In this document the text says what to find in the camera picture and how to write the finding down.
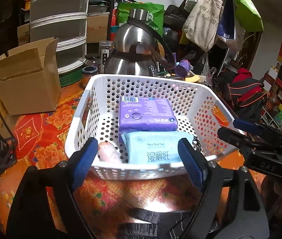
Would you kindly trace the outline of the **person's right hand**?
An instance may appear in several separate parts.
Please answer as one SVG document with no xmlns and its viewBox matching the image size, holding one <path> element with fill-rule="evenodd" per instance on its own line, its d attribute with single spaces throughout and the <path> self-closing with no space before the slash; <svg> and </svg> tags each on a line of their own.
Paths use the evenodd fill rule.
<svg viewBox="0 0 282 239">
<path fill-rule="evenodd" d="M 267 175 L 261 183 L 261 195 L 268 219 L 282 218 L 282 181 Z"/>
</svg>

